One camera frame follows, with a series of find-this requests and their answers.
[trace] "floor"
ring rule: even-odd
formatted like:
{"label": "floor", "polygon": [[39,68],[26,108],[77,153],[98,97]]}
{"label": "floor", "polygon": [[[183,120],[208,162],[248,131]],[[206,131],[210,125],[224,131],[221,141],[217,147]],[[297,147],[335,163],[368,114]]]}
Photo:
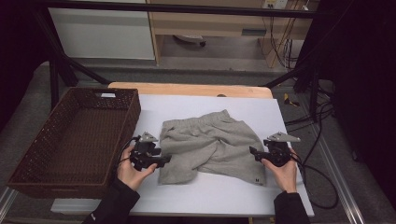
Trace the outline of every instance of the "floor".
{"label": "floor", "polygon": [[[261,46],[257,38],[225,38],[206,37],[204,48],[197,44],[186,43],[172,36],[164,40],[162,61],[159,65],[153,62],[121,62],[114,65],[110,62],[85,62],[103,77],[117,81],[142,82],[175,82],[200,84],[225,84],[257,86],[265,84],[287,72],[278,66],[267,67],[261,54]],[[25,98],[21,102],[14,117],[0,133],[0,152],[2,154],[2,171],[0,177],[5,183],[9,172],[16,166],[23,151],[29,147],[42,123],[50,112],[50,90],[48,67],[42,66],[35,72],[35,77]],[[90,78],[79,75],[80,86],[97,85]],[[306,115],[304,104],[309,97],[306,93],[296,94],[292,90],[294,80],[288,80],[272,89],[274,97],[285,121],[301,118]],[[322,88],[332,90],[332,83],[321,81]],[[292,104],[285,104],[285,93]],[[319,102],[330,99],[321,94]],[[305,158],[316,140],[318,129],[306,123],[287,126],[290,134],[299,136],[302,143],[293,144],[298,153]],[[322,121],[322,135],[319,145],[312,153],[308,164],[316,167],[324,174],[331,176],[326,166],[326,155],[323,148],[332,153],[346,185],[361,213],[362,222],[353,222],[346,212],[345,205],[340,202],[333,209],[314,206],[313,223],[396,223],[396,212],[390,206],[380,187],[375,183],[364,163],[353,161],[343,131],[337,123],[335,114]],[[312,202],[322,206],[331,205],[336,199],[332,186],[321,175],[306,171],[307,190]],[[9,208],[5,223],[79,223],[84,217],[64,216],[50,212],[53,200],[34,200],[18,194],[14,204]],[[269,217],[254,218],[255,224],[270,223]]]}

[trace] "gray carpet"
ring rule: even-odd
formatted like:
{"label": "gray carpet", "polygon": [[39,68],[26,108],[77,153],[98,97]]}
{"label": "gray carpet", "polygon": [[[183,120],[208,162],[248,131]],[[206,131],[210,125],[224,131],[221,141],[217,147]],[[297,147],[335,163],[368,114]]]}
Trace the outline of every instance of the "gray carpet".
{"label": "gray carpet", "polygon": [[[237,69],[224,70],[187,70],[185,67],[178,69],[176,65],[167,65],[166,68],[139,68],[139,69],[105,69],[93,68],[99,75],[117,81],[141,81],[141,82],[174,82],[174,83],[200,83],[200,84],[240,84],[256,86],[272,80],[276,77],[274,73],[261,73],[258,71],[237,71]],[[89,78],[80,76],[80,86],[97,85]],[[299,101],[305,97],[297,96],[291,89],[293,81],[285,82],[281,87],[273,89],[274,97],[279,101],[280,110],[285,121],[297,119],[305,115],[301,106],[285,105],[284,93],[290,95],[292,101]],[[35,135],[40,130],[50,112],[50,86],[47,67],[40,67],[35,72],[35,77],[26,92],[20,106],[0,133],[1,154],[1,186],[8,179],[10,172],[17,165],[23,151],[29,147]],[[288,130],[300,127],[303,124],[288,127]],[[315,135],[311,127],[306,127],[290,133],[300,137],[301,143],[293,144],[295,150],[304,158],[315,141]],[[349,185],[356,203],[361,210],[366,223],[396,223],[396,213],[390,206],[388,200],[368,171],[364,163],[352,160],[351,151],[339,127],[336,118],[328,117],[323,121],[322,135],[336,158],[343,172],[344,178]],[[325,174],[328,173],[321,154],[315,150],[308,162],[309,165],[318,168]],[[307,171],[307,189],[313,202],[329,205],[333,202],[335,195],[328,182],[316,173]],[[14,204],[7,213],[6,218],[28,217],[57,220],[81,221],[82,216],[65,216],[53,214],[50,211],[53,200],[36,200],[22,194],[18,194]],[[315,216],[311,218],[313,223],[349,223],[344,207],[339,203],[334,209],[326,210],[314,206]],[[269,223],[268,218],[255,218],[254,223]]]}

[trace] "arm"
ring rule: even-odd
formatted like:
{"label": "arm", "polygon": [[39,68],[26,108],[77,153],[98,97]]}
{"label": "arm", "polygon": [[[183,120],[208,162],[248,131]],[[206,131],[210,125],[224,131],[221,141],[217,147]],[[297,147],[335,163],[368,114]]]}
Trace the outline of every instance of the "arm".
{"label": "arm", "polygon": [[276,224],[310,223],[300,194],[297,193],[296,162],[290,160],[284,166],[276,167],[270,161],[262,159],[262,164],[274,173],[276,183],[283,190],[274,200]]}
{"label": "arm", "polygon": [[125,223],[129,212],[140,198],[136,192],[137,189],[157,167],[157,164],[152,164],[145,171],[136,171],[129,161],[133,149],[133,147],[128,147],[122,152],[117,178],[111,185],[107,196],[85,218],[83,224]]}

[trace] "brown woven basket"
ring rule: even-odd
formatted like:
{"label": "brown woven basket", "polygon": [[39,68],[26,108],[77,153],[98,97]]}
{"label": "brown woven basket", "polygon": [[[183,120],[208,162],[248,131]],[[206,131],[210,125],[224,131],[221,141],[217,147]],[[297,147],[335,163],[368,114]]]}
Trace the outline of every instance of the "brown woven basket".
{"label": "brown woven basket", "polygon": [[140,111],[137,90],[71,88],[7,185],[34,198],[102,198]]}

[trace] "white tabletop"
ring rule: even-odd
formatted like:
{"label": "white tabletop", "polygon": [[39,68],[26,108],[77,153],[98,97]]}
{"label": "white tabletop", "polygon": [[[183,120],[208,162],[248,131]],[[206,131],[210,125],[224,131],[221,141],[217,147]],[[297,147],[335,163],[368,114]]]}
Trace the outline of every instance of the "white tabletop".
{"label": "white tabletop", "polygon": [[[139,97],[142,112],[134,135],[149,132],[159,138],[166,120],[201,117],[223,109],[227,109],[233,119],[243,120],[261,140],[277,132],[286,132],[279,106],[274,99],[145,94]],[[157,171],[143,182],[138,190],[141,198],[131,210],[131,215],[272,216],[275,213],[274,198],[281,192],[270,171],[266,172],[266,186],[205,173],[198,173],[195,179],[185,185],[160,185],[158,176]],[[312,217],[314,211],[300,174],[297,176],[297,190],[306,213]],[[90,199],[56,199],[51,211],[88,215],[99,202],[100,200]]]}

